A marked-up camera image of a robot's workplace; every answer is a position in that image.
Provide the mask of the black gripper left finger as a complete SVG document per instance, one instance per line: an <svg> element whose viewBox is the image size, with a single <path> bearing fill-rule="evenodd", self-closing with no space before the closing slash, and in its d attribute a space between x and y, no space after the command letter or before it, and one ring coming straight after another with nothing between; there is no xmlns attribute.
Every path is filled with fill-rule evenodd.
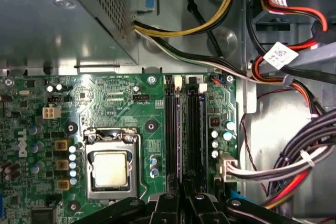
<svg viewBox="0 0 336 224"><path fill-rule="evenodd" d="M167 175L167 192L144 202L129 197L98 210L75 223L179 223L180 195L176 174Z"/></svg>

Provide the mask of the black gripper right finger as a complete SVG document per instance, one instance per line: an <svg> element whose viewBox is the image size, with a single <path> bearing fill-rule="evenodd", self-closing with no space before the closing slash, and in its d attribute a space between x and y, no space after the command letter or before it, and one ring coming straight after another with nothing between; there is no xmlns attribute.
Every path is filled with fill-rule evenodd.
<svg viewBox="0 0 336 224"><path fill-rule="evenodd" d="M194 179L183 179L183 194L192 223L299 223L248 200L218 202L214 195L198 191Z"/></svg>

